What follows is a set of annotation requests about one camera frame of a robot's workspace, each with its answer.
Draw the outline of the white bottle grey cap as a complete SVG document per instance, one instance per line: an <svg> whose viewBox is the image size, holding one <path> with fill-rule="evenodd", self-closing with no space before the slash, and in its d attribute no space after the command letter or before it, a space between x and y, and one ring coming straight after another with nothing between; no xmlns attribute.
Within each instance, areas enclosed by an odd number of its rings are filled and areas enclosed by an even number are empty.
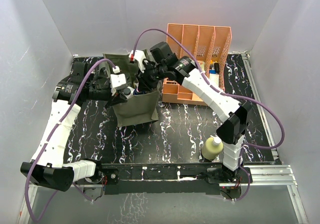
<svg viewBox="0 0 320 224"><path fill-rule="evenodd" d="M134 96L134 92L135 92L135 89L128 86L123 90L122 95L126 100L128 100Z"/></svg>

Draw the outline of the olive green canvas bag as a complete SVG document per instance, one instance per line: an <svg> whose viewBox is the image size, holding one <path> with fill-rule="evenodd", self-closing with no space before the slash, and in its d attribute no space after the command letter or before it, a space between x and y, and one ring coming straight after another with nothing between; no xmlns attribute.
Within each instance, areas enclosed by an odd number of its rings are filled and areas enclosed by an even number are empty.
<svg viewBox="0 0 320 224"><path fill-rule="evenodd" d="M122 73L129 76L131 85L136 87L138 80L136 74L139 72L138 63L129 62L129 56L123 54L103 54L103 57L118 66ZM127 102L113 106L117 118L117 126L131 126L159 119L157 105L160 97L161 83L158 82L153 91L133 95Z"/></svg>

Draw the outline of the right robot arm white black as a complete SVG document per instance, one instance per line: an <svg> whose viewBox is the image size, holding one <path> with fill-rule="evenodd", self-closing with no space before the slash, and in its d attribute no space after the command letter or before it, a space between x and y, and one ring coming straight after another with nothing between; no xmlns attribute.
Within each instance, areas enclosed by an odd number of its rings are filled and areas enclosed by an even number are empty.
<svg viewBox="0 0 320 224"><path fill-rule="evenodd" d="M209 81L191 53L177 58L166 42L153 46L150 52L153 61L140 50L134 49L130 54L130 59L137 61L140 69L138 89L151 90L158 81L168 78L195 93L210 107L222 122L216 130L223 144L222 175L226 181L235 182L243 169L242 146L251 105L248 102L241 104Z"/></svg>

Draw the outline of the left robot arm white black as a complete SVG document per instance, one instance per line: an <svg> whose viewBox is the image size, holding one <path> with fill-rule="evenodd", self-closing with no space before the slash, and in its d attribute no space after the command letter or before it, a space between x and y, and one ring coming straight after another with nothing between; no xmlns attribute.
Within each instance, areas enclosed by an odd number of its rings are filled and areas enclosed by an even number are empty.
<svg viewBox="0 0 320 224"><path fill-rule="evenodd" d="M95 64L75 62L72 72L54 90L50 117L41 142L29 162L20 171L26 176L26 186L33 183L65 192L81 179L97 184L103 171L92 160L64 163L64 152L73 124L88 100L112 102L127 85L126 76L109 59Z"/></svg>

